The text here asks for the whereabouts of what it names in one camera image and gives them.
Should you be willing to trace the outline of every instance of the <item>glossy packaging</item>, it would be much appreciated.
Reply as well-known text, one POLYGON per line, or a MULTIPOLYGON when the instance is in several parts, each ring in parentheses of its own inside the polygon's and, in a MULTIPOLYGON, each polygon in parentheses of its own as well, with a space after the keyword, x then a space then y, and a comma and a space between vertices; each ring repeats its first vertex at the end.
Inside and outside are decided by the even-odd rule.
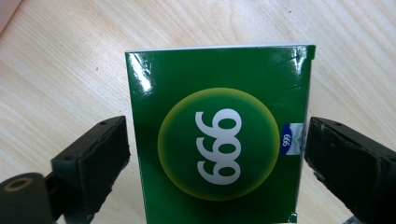
POLYGON ((148 223, 297 222, 315 46, 125 55, 148 223))

